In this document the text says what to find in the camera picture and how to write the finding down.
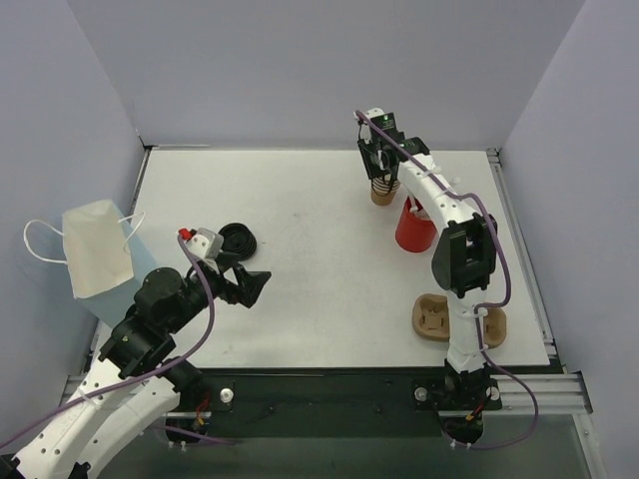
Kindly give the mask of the red straw holder cup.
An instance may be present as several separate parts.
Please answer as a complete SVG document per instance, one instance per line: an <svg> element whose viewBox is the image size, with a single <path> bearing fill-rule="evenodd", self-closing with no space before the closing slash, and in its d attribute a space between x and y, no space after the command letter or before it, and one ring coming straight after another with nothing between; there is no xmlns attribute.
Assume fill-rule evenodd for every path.
<svg viewBox="0 0 639 479"><path fill-rule="evenodd" d="M395 229L395 241L408 252L425 252L433 244L437 230L430 219L418 217L411 208L410 197L407 197Z"/></svg>

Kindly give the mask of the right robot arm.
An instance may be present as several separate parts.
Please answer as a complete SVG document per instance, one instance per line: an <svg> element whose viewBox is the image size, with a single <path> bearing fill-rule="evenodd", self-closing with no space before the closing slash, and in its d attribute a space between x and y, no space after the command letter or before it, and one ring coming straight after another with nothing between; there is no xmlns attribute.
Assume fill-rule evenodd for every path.
<svg viewBox="0 0 639 479"><path fill-rule="evenodd" d="M503 251L496 220L473 195L461 195L440 172L419 138L396 141L373 135L357 146L371 181L399 183L420 206L438 233L431 270L445 291L448 310L445 400L463 407L490 388L483 318L486 292Z"/></svg>

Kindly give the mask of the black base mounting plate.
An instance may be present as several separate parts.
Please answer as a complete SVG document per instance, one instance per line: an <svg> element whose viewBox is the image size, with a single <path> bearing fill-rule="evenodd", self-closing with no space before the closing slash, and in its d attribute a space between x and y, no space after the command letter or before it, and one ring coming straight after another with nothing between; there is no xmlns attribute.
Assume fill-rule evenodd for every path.
<svg viewBox="0 0 639 479"><path fill-rule="evenodd" d="M206 368L159 425L172 440L419 438L469 442L501 409L496 380L456 379L443 367Z"/></svg>

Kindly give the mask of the stack of black lids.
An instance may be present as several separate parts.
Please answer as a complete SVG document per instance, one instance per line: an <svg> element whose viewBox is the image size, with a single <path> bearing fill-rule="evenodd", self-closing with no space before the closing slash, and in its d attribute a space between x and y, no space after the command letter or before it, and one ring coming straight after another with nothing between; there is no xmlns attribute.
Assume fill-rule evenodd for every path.
<svg viewBox="0 0 639 479"><path fill-rule="evenodd" d="M258 243L251 230L242 223L230 223L219 230L223 237L222 250L237 254L240 260L251 258L257 251Z"/></svg>

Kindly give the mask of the blue paper bag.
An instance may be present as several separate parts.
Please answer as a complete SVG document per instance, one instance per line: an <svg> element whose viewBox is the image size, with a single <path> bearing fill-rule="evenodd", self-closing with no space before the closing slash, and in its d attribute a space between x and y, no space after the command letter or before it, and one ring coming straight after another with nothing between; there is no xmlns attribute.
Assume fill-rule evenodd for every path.
<svg viewBox="0 0 639 479"><path fill-rule="evenodd" d="M73 297L113 328L125 318L147 274L158 267L138 235L145 219L144 211L126 216L113 201L100 200L64 212L59 230L42 220L29 221L23 243L40 261L66 267ZM62 258L33 250L29 229L35 225L62 239Z"/></svg>

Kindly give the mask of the brown pulp cup carrier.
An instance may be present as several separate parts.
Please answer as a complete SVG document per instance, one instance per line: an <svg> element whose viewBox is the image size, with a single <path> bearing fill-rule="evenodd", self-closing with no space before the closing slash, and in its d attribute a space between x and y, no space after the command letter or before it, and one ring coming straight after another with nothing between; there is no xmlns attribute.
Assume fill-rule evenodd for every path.
<svg viewBox="0 0 639 479"><path fill-rule="evenodd" d="M420 337L449 342L450 327L447 299L440 294L423 294L412 308L412 328ZM483 318L483 341L489 349L500 346L507 336L507 316L502 308L490 308Z"/></svg>

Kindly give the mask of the stack of brown paper cups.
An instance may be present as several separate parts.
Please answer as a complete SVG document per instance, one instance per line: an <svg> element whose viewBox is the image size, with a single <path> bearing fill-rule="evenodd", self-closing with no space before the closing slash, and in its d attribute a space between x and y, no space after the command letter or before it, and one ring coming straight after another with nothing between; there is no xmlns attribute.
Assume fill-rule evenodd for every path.
<svg viewBox="0 0 639 479"><path fill-rule="evenodd" d="M389 206L399 187L398 180L386 177L375 178L370 182L370 199L377 206Z"/></svg>

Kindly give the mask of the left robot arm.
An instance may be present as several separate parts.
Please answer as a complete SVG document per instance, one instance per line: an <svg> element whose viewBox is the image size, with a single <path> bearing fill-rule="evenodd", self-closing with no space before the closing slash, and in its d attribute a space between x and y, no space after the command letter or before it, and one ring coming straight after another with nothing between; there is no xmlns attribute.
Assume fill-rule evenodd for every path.
<svg viewBox="0 0 639 479"><path fill-rule="evenodd" d="M175 333L220 299L252 307L271 279L247 271L232 254L208 269L192 254L191 273L158 267L143 280L124 319L70 399L41 419L36 437L1 459L4 478L96 478L127 445L165 413L195 408L203 397L202 372L187 353L173 357Z"/></svg>

